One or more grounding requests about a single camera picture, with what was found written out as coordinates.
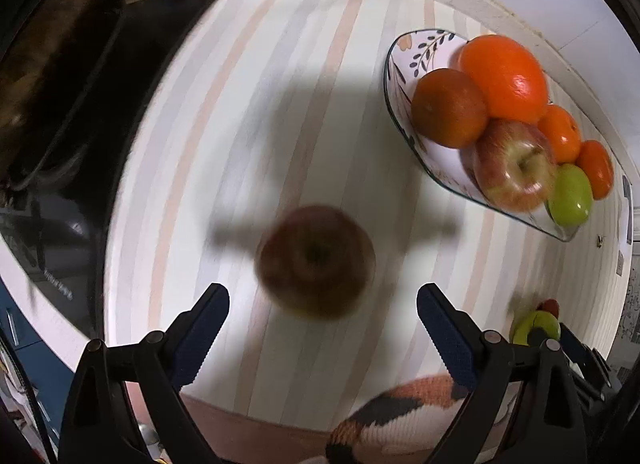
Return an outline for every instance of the cabinet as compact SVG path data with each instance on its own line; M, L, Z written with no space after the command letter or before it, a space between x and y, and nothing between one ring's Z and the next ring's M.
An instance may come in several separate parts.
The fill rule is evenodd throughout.
M55 444L73 372L40 339L0 280L0 328L15 349L27 378L37 390L42 417Z
M2 280L0 280L0 328L14 349L21 349L40 341L37 332L20 312Z

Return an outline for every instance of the striped tablecloth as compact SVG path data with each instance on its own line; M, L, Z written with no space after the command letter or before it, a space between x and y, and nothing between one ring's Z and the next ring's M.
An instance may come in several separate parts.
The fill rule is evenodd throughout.
M629 271L626 259L616 275L620 166L615 190L570 243L439 187L382 93L394 38L434 26L488 32L433 0L219 0L164 76L127 162L109 239L108 342L166 328L220 282L230 315L185 392L316 430L396 384L444 371L415 311L428 281L505 335L514 316L556 297L561 320L606 354ZM602 139L551 89L586 138ZM264 228L309 203L340 206L376 251L367 298L334 323L278 309L254 276Z

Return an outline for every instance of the apple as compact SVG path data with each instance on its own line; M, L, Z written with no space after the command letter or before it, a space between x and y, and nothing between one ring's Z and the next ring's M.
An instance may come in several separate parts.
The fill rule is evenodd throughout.
M473 168L487 201L516 213L532 211L544 202L556 177L551 145L542 132L502 119L492 119L476 142Z
M515 345L540 346L545 339L560 340L560 323L556 317L544 310L530 312L513 333Z
M562 164L547 204L551 218L561 227L583 224L593 204L589 177L578 166Z
M255 272L268 294L304 316L352 310L372 280L373 245L340 209L305 206L285 216L258 247Z
M560 304L558 300L553 298L546 299L540 305L538 305L537 310L543 310L548 312L549 314L553 314L556 319L560 316Z

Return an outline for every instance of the green apple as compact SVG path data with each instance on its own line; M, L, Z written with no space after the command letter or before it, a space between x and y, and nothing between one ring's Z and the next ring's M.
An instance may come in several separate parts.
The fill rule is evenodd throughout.
M589 179L578 166L563 164L547 202L554 222L561 227L576 227L589 217L593 193Z
M556 317L544 310L535 310L519 323L513 333L513 343L516 345L529 345L529 334L534 329L542 329L546 338L560 340L560 323Z

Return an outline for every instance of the leaf pattern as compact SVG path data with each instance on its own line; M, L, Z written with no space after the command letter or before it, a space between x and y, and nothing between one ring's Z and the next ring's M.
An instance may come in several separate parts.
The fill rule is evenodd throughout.
M406 84L406 79L404 79L404 76L402 75L400 68L398 68L398 65L396 65L395 63L394 63L394 68L396 69L396 74L398 74L398 77L402 79L402 83Z
M405 100L409 103L409 106L411 106L411 99L409 98L408 95L406 95L406 92L402 89L402 86L399 86L400 88L400 92L402 95L404 95Z

